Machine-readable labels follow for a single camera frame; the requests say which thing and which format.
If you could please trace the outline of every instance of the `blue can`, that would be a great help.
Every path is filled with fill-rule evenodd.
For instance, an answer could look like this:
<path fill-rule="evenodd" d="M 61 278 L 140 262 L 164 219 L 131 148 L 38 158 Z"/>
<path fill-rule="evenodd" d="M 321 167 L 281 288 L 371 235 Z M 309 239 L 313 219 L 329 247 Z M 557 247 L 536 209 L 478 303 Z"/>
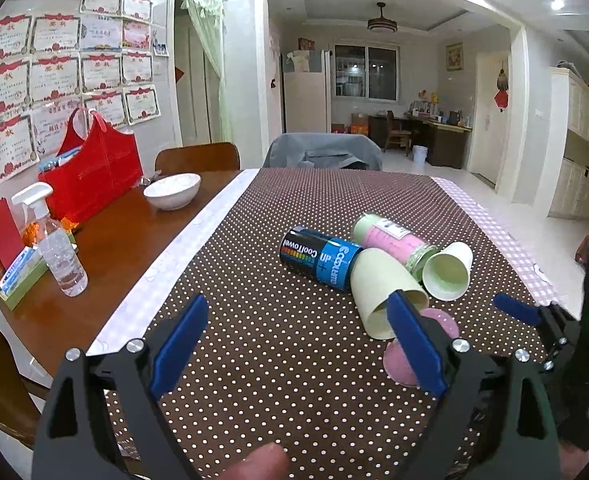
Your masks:
<path fill-rule="evenodd" d="M 350 272 L 362 250 L 352 242 L 297 226 L 281 240 L 279 258 L 290 269 L 350 292 Z"/>

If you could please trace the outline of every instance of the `window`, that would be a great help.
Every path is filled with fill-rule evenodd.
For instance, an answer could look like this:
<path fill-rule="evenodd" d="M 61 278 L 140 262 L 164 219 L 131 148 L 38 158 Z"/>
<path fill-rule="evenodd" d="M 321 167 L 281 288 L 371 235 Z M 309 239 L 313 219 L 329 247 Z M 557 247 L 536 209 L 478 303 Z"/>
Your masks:
<path fill-rule="evenodd" d="M 396 101 L 398 80 L 396 50 L 372 46 L 335 46 L 337 96 Z"/>
<path fill-rule="evenodd" d="M 365 97 L 365 47 L 337 45 L 337 95 Z"/>

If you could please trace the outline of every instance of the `curtain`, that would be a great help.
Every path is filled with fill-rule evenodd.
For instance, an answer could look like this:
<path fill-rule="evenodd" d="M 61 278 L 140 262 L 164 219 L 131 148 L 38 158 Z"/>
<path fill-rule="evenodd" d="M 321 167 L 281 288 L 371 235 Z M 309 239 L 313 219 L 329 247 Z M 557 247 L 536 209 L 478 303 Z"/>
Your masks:
<path fill-rule="evenodd" d="M 181 0 L 181 8 L 187 9 L 204 53 L 219 77 L 219 117 L 221 138 L 217 141 L 232 142 L 232 126 L 226 106 L 225 70 L 223 66 L 223 0 Z"/>

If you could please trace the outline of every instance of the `refrigerator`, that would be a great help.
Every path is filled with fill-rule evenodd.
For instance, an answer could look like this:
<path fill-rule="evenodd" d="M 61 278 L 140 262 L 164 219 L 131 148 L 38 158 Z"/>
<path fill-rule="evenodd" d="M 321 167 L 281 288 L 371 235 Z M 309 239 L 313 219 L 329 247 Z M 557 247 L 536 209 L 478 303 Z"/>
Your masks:
<path fill-rule="evenodd" d="M 330 52 L 295 50 L 282 57 L 286 133 L 330 133 Z"/>

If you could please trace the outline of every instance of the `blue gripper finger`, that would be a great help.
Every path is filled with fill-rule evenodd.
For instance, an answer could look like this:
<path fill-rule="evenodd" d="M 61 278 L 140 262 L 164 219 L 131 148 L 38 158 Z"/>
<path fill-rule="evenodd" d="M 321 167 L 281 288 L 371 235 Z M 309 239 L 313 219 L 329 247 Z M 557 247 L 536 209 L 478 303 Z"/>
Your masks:
<path fill-rule="evenodd" d="M 171 392 L 208 324 L 208 303 L 199 295 L 180 314 L 174 330 L 157 353 L 152 364 L 150 393 L 159 400 Z"/>
<path fill-rule="evenodd" d="M 495 294 L 492 301 L 498 310 L 512 317 L 516 317 L 519 321 L 527 323 L 530 326 L 537 326 L 541 323 L 541 314 L 539 313 L 538 307 L 522 303 L 503 292 Z"/>
<path fill-rule="evenodd" d="M 441 397 L 447 390 L 441 356 L 423 330 L 414 306 L 400 290 L 388 297 L 388 321 L 420 386 Z"/>

